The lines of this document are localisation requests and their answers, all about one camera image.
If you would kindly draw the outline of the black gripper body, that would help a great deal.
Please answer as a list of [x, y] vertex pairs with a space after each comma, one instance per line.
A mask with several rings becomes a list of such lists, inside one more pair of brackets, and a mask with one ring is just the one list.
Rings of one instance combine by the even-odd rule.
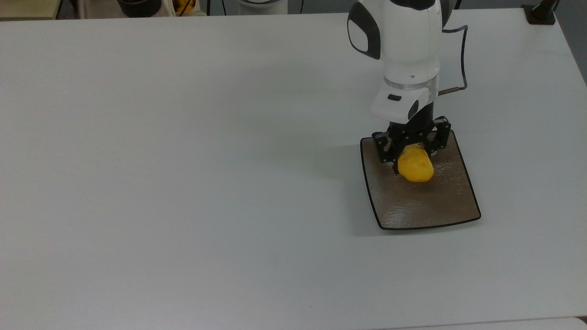
[[388, 147], [407, 146], [418, 143], [420, 138], [427, 138], [435, 127], [433, 114], [434, 103], [430, 103], [413, 113], [413, 117], [405, 124], [390, 122], [388, 126]]

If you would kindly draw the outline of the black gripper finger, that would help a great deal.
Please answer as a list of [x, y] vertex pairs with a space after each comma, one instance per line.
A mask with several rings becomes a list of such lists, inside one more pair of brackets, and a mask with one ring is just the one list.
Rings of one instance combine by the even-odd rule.
[[403, 132], [375, 132], [372, 134], [380, 163], [388, 163], [396, 175], [399, 174], [398, 159], [403, 152]]
[[426, 150], [428, 156], [433, 156], [440, 149], [446, 147], [450, 132], [451, 123], [444, 115], [432, 121], [427, 129], [424, 130], [424, 150]]

